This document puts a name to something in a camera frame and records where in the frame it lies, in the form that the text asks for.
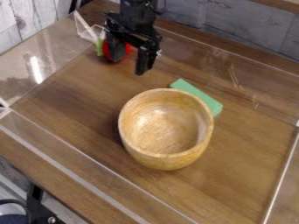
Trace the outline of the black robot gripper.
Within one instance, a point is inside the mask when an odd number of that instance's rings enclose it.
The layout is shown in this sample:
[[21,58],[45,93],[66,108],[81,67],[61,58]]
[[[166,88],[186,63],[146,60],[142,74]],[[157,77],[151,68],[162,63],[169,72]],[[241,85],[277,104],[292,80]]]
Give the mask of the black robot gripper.
[[119,62],[127,56],[127,43],[138,48],[137,75],[143,75],[155,64],[163,39],[155,29],[161,14],[158,0],[121,0],[119,12],[106,13],[105,56]]

